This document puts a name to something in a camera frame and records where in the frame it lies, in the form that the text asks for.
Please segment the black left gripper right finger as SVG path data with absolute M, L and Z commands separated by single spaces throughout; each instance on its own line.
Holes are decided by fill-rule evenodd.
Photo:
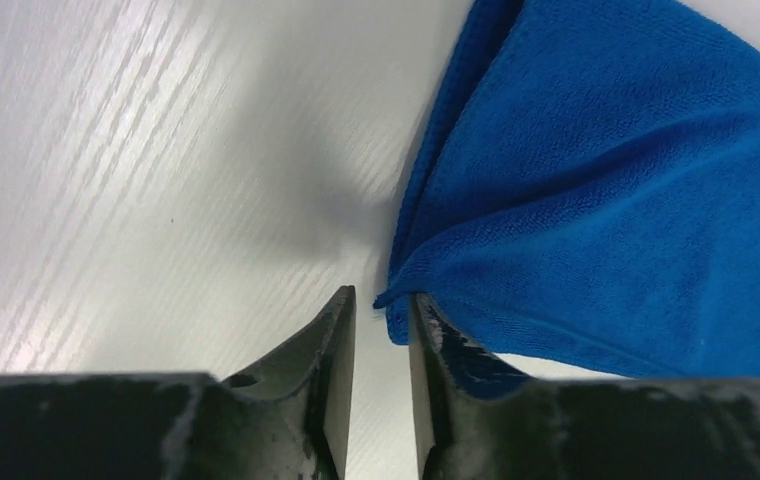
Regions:
M 423 479 L 760 479 L 760 380 L 544 380 L 410 299 Z

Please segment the blue towel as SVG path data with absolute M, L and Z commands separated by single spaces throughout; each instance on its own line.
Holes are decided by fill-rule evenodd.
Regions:
M 760 52 L 676 1 L 477 1 L 391 247 L 497 353 L 760 377 Z

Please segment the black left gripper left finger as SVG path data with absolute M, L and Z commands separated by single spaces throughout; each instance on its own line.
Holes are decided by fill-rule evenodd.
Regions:
M 0 479 L 340 479 L 355 290 L 256 362 L 206 372 L 0 376 Z

